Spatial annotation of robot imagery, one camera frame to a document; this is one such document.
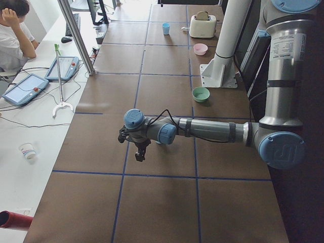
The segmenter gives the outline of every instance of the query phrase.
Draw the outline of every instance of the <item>robot arm label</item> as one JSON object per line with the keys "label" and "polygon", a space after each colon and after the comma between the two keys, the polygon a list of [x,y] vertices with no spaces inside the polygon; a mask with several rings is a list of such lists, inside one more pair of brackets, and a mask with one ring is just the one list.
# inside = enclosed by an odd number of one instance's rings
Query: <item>robot arm label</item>
{"label": "robot arm label", "polygon": [[306,34],[289,34],[271,39],[270,62],[278,59],[303,61],[306,46]]}

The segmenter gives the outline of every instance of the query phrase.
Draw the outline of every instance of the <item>toaster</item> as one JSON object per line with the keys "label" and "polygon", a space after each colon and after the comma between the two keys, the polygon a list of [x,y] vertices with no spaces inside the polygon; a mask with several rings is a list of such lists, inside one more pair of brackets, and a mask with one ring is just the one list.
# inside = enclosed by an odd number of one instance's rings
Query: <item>toaster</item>
{"label": "toaster", "polygon": [[189,35],[194,38],[212,38],[215,34],[216,17],[201,11],[191,16]]}

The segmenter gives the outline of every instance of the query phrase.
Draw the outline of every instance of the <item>small cup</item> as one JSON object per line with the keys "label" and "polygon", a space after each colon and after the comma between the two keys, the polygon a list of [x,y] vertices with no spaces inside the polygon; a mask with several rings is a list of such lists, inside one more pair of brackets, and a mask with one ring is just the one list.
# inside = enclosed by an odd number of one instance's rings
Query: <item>small cup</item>
{"label": "small cup", "polygon": [[170,31],[170,24],[169,23],[163,23],[162,24],[163,34],[168,35]]}
{"label": "small cup", "polygon": [[31,159],[36,156],[36,152],[31,143],[24,143],[20,145],[19,150],[25,156],[26,159]]}

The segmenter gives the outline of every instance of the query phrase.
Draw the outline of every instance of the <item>wall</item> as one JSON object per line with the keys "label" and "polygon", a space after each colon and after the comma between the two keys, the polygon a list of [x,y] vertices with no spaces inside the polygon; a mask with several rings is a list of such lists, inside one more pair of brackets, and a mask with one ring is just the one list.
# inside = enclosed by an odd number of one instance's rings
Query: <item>wall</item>
{"label": "wall", "polygon": [[31,9],[25,23],[36,38],[41,42],[61,14],[57,0],[29,0]]}

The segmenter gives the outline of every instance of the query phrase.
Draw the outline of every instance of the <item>red tube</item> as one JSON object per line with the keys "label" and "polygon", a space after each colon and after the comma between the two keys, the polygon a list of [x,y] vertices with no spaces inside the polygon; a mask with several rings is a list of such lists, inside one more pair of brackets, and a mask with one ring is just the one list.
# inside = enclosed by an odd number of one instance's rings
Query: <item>red tube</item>
{"label": "red tube", "polygon": [[32,220],[31,216],[2,211],[0,213],[0,228],[28,231]]}

